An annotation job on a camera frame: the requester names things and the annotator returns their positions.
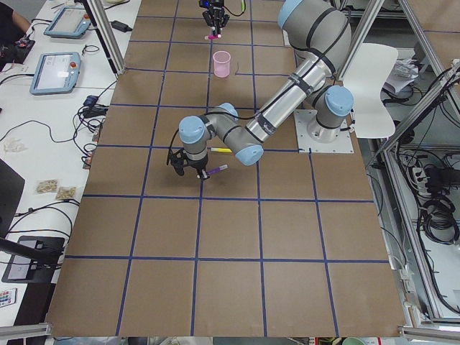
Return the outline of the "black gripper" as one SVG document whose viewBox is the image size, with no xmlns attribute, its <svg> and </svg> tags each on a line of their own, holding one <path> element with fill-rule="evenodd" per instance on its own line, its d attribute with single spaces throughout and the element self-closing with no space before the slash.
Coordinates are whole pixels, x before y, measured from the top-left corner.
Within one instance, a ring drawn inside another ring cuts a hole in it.
<svg viewBox="0 0 460 345">
<path fill-rule="evenodd" d="M 221 26 L 226 26 L 229 21 L 229 15 L 225 14 L 224 0 L 199 0 L 198 5 L 204 8 L 202 13 L 203 18 L 208 26 L 210 26 L 210 36 L 221 36 Z"/>
<path fill-rule="evenodd" d="M 192 160 L 191 158 L 186 158 L 185 161 L 177 161 L 174 163 L 175 172 L 179 176 L 184 176 L 186 167 L 192 167 L 196 169 L 197 178 L 204 181 L 210 178 L 210 175 L 206 172 L 206 166 L 208 164 L 208 156 L 201 158 L 199 160 Z"/>
</svg>

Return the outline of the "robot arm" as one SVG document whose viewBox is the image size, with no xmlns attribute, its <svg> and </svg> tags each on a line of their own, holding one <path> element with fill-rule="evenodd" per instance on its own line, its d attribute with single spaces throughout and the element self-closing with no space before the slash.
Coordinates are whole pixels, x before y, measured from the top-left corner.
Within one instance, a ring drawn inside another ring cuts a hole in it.
<svg viewBox="0 0 460 345">
<path fill-rule="evenodd" d="M 343 86 L 327 86 L 326 79 L 344 64 L 351 44 L 349 19 L 327 1 L 286 1 L 278 24 L 288 35 L 290 46 L 301 57 L 297 70 L 244 126 L 233 105 L 223 103 L 200 116 L 187 116 L 178 126 L 176 137 L 183 148 L 168 152 L 166 163 L 179 176 L 186 167 L 206 180 L 209 173 L 207 142 L 218 137 L 243 165 L 250 166 L 264 153 L 263 143 L 304 101 L 317 109 L 320 128 L 338 131 L 354 105 L 351 91 Z"/>
</svg>

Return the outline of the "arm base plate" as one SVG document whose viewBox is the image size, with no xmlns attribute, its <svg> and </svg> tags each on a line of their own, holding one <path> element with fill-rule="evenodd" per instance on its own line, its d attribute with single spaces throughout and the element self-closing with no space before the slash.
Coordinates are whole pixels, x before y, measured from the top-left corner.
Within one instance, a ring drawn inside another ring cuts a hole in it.
<svg viewBox="0 0 460 345">
<path fill-rule="evenodd" d="M 300 153 L 353 154 L 354 148 L 346 119 L 336 129 L 324 129 L 316 122 L 316 110 L 293 112 Z"/>
</svg>

